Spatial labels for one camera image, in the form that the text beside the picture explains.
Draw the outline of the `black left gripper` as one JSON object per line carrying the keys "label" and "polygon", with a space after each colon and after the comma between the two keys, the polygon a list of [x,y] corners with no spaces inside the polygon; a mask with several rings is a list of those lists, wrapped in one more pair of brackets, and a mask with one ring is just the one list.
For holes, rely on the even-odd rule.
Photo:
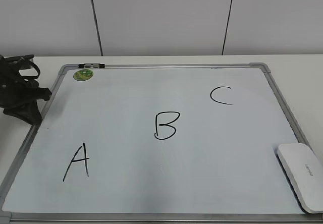
{"label": "black left gripper", "polygon": [[5,115],[38,125],[42,116],[37,100],[50,100],[52,92],[39,86],[40,69],[33,58],[33,54],[1,56],[1,107]]}

